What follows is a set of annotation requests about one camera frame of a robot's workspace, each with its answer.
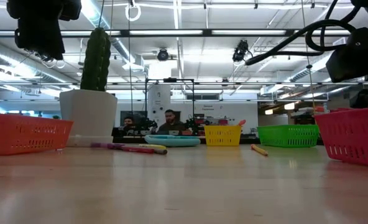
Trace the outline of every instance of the plastic basket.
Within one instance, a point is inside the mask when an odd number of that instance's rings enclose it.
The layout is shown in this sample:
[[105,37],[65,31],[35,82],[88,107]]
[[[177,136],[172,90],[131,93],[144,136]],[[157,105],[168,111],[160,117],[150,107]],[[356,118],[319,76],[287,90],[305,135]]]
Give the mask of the plastic basket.
[[0,114],[0,155],[65,147],[73,122]]
[[278,125],[257,127],[261,144],[277,147],[316,146],[317,125]]
[[368,165],[368,109],[316,115],[331,159]]
[[205,126],[206,145],[238,146],[241,137],[241,126]]

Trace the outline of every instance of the white flower pot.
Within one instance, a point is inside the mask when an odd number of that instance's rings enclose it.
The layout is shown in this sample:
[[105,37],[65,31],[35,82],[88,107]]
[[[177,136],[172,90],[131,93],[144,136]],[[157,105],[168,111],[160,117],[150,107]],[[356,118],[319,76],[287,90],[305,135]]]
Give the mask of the white flower pot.
[[115,96],[102,91],[65,91],[60,93],[60,107],[62,119],[73,121],[67,146],[112,143],[117,107]]

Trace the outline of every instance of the yellow basket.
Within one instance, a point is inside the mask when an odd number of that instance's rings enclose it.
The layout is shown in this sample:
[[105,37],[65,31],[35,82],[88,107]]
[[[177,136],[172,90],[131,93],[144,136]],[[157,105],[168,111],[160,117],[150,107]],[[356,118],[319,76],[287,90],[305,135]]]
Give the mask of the yellow basket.
[[208,146],[238,146],[241,126],[205,126],[206,144]]

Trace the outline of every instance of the blue plate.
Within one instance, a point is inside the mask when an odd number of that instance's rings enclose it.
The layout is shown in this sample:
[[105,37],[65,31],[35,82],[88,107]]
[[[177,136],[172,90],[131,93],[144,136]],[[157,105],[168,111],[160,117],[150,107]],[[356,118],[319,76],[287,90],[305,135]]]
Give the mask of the blue plate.
[[171,136],[171,135],[147,135],[145,141],[148,144],[158,144],[167,147],[188,147],[201,144],[201,140],[195,136]]

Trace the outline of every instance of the desk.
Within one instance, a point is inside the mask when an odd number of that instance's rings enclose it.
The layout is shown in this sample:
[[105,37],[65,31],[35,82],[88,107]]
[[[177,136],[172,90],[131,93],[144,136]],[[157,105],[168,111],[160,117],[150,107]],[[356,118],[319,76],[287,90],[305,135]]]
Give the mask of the desk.
[[0,156],[0,223],[368,223],[368,167],[249,148]]

